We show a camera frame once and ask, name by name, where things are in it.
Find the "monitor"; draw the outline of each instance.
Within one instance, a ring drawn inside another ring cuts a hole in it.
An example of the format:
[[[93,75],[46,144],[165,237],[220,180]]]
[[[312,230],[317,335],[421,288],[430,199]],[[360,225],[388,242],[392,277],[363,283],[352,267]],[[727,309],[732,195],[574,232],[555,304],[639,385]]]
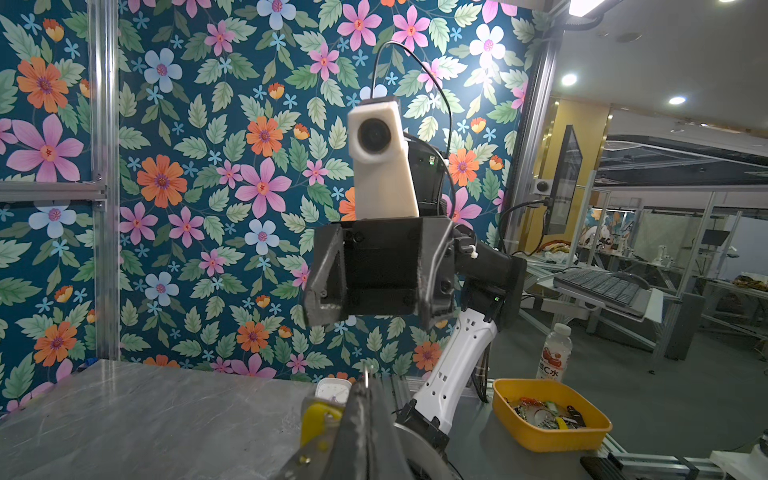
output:
[[[554,204],[549,212],[550,219],[545,231],[546,235],[565,233],[583,159],[576,141],[574,126],[566,125],[563,146],[558,158],[558,168],[554,173],[554,181],[552,182],[551,197],[554,198]]]

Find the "yellow object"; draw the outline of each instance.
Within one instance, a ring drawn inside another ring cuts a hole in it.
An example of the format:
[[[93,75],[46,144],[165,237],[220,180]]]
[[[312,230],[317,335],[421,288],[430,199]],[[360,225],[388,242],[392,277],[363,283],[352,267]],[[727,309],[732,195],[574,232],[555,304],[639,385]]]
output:
[[[304,412],[301,421],[301,446],[303,447],[318,435],[326,432],[329,420],[338,422],[341,420],[343,411],[333,408],[326,403],[313,403]]]
[[[584,417],[586,429],[544,430],[534,427],[515,413],[521,397],[573,406]],[[611,420],[571,387],[552,380],[498,379],[493,382],[493,412],[518,443],[532,452],[597,450],[613,429]]]

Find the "white camera housing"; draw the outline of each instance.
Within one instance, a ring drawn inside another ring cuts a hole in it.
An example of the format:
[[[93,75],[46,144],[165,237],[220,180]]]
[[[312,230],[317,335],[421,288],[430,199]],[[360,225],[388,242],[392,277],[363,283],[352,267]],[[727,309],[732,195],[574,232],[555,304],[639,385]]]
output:
[[[378,119],[389,129],[389,143],[380,151],[372,152],[362,145],[360,127],[369,119]],[[397,101],[373,100],[354,107],[347,116],[347,127],[357,219],[418,217],[408,142],[402,134]]]

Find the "floral wallpaper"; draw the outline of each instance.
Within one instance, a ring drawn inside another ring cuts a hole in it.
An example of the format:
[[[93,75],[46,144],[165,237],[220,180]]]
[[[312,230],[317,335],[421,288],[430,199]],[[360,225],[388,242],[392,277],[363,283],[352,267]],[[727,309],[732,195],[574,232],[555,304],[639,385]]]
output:
[[[425,375],[452,333],[308,327],[315,230],[354,220],[346,115],[394,95],[443,149],[454,220],[496,242],[527,70],[548,19],[492,0],[119,0],[124,359],[267,378]],[[373,93],[379,47],[388,48]]]
[[[0,179],[91,179],[85,0],[0,5]],[[0,203],[0,416],[95,356],[91,205]]]

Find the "camera lens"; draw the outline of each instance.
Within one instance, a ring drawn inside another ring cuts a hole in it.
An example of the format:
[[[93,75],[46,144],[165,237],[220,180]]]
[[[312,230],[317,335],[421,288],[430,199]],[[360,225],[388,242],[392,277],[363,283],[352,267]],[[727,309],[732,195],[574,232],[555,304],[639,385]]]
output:
[[[360,125],[357,139],[365,150],[374,154],[383,151],[389,145],[392,135],[389,133],[389,127],[383,120],[369,118]]]

